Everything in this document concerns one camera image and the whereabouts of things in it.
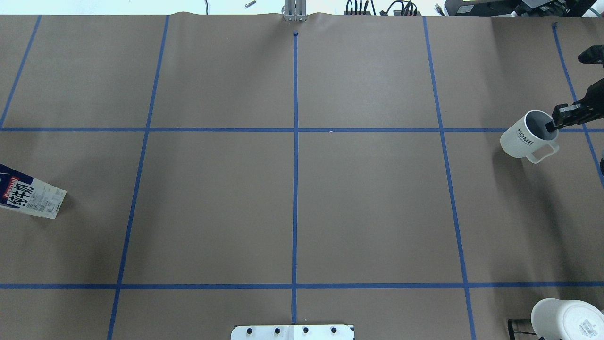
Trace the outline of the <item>white metal base plate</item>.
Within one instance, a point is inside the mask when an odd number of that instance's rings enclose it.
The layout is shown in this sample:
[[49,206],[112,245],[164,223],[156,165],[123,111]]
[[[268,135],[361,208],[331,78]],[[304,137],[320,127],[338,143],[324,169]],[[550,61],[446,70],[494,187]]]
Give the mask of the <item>white metal base plate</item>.
[[353,325],[240,325],[234,327],[231,340],[354,340]]

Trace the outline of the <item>brown paper table cover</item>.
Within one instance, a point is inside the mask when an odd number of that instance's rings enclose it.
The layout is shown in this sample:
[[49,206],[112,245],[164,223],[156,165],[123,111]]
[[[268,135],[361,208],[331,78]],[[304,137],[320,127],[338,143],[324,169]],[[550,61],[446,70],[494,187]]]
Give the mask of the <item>brown paper table cover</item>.
[[540,164],[500,137],[603,77],[601,18],[1,17],[3,340],[506,340],[603,307],[603,122]]

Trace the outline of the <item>blue white milk carton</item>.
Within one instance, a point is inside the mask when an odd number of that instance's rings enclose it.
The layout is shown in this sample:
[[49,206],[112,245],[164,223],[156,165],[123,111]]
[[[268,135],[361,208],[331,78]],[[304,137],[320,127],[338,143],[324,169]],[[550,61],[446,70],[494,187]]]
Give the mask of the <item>blue white milk carton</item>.
[[54,219],[67,192],[25,173],[0,165],[0,207],[30,216]]

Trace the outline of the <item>white ceramic mug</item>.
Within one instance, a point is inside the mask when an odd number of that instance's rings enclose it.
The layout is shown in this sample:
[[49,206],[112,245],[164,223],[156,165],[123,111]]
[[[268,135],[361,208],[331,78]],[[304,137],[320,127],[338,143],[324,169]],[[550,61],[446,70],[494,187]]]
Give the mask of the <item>white ceramic mug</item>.
[[500,145],[507,155],[538,164],[559,151],[558,135],[550,114],[530,110],[502,134]]

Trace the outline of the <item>white upturned cup on rack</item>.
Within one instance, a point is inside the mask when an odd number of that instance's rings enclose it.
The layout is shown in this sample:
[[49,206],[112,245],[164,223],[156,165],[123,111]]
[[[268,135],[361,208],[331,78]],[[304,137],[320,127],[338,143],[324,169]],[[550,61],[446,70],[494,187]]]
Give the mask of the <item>white upturned cup on rack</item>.
[[602,340],[603,313],[581,300],[546,298],[531,310],[531,325],[544,340]]

